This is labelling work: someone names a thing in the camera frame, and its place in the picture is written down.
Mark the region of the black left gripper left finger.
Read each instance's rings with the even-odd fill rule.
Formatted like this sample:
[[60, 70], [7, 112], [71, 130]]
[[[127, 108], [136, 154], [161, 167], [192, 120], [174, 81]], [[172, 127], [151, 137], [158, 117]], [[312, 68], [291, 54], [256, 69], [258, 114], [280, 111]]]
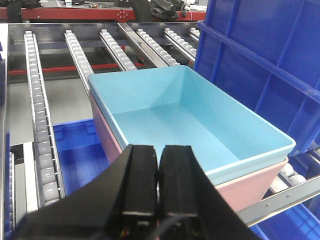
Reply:
[[25, 215], [14, 240], [146, 240], [157, 227], [157, 172], [151, 145], [128, 145], [100, 175]]

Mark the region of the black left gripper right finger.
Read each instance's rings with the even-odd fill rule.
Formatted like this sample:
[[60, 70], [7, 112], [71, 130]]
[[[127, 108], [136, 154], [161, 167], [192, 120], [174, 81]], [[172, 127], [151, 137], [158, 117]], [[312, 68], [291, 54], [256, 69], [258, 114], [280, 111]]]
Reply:
[[159, 193], [161, 240], [259, 239], [215, 189], [190, 146], [165, 146]]

